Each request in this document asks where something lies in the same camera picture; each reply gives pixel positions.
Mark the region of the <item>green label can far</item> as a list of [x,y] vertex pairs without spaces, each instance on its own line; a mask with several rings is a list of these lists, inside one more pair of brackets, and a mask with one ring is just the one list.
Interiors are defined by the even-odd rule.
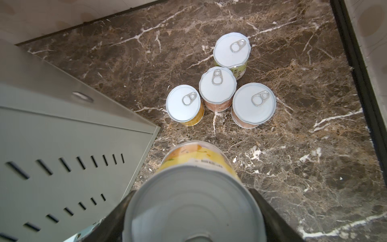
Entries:
[[221,36],[213,49],[217,66],[229,69],[238,81],[246,72],[251,53],[249,39],[238,32]]

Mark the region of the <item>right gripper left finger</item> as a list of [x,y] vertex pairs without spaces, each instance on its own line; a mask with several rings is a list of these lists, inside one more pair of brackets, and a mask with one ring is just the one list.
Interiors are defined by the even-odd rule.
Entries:
[[136,190],[131,191],[102,223],[88,234],[82,242],[122,242],[126,210]]

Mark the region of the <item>pink label can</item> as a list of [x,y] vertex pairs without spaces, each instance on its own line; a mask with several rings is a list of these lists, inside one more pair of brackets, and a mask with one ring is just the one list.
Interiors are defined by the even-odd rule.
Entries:
[[276,97],[272,90],[261,83],[248,83],[236,91],[231,116],[239,127],[253,129],[267,122],[275,110]]
[[199,92],[205,106],[213,112],[223,112],[232,105],[237,81],[233,73],[223,67],[212,67],[199,81]]

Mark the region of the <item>grey metal cabinet box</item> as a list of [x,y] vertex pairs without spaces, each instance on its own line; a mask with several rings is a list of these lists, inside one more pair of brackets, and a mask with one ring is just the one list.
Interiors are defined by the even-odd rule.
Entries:
[[126,196],[159,127],[1,41],[1,241],[62,242]]

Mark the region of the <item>small yellow label can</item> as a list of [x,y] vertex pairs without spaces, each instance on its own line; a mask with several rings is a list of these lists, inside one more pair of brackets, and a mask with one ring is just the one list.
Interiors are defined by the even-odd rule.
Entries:
[[179,85],[170,91],[166,110],[170,118],[188,127],[198,124],[205,113],[200,94],[189,85]]

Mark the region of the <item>tall yellow label can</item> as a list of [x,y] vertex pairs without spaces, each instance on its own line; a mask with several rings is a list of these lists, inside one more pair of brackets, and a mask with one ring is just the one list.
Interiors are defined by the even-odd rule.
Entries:
[[125,242],[265,242],[261,210],[216,146],[173,149],[129,202]]

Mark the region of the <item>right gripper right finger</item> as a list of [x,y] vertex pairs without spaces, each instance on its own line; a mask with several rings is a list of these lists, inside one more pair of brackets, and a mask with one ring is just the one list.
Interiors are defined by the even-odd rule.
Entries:
[[268,242],[304,242],[304,239],[290,227],[256,189],[250,188],[249,192],[263,215]]

